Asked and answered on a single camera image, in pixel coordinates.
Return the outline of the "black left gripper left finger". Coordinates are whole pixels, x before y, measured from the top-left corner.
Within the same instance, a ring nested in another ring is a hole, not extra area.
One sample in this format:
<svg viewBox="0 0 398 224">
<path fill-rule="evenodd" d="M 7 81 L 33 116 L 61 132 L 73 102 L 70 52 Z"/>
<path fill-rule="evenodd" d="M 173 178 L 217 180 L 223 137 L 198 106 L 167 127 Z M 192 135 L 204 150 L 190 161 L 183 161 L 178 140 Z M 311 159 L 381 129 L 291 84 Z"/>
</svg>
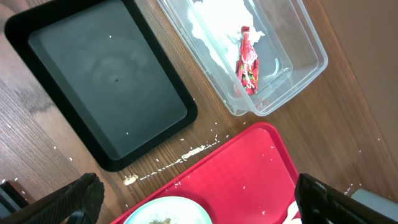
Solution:
<svg viewBox="0 0 398 224">
<path fill-rule="evenodd" d="M 103 202 L 104 183 L 95 173 L 85 173 L 76 181 L 1 218 L 1 223 L 95 224 Z"/>
</svg>

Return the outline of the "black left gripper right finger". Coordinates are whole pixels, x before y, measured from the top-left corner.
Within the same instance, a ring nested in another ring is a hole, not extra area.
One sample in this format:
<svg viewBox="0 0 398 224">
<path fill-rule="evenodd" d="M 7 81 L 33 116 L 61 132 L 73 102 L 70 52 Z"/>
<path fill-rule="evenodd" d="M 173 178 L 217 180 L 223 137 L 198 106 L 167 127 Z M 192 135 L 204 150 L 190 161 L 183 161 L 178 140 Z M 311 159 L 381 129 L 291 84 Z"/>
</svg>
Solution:
<svg viewBox="0 0 398 224">
<path fill-rule="evenodd" d="M 298 176 L 295 200 L 303 224 L 397 224 L 306 173 Z"/>
</svg>

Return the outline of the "red snack wrapper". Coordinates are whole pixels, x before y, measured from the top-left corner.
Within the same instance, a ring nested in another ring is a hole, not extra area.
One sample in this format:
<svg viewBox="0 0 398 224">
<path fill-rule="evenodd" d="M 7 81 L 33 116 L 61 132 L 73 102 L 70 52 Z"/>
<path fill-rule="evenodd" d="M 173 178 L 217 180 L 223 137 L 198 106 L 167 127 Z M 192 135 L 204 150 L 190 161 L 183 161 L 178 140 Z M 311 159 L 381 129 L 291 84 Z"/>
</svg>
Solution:
<svg viewBox="0 0 398 224">
<path fill-rule="evenodd" d="M 243 26 L 241 29 L 242 39 L 239 51 L 239 60 L 236 75 L 248 95 L 254 95 L 258 90 L 259 83 L 259 59 L 249 40 L 250 28 Z"/>
</svg>

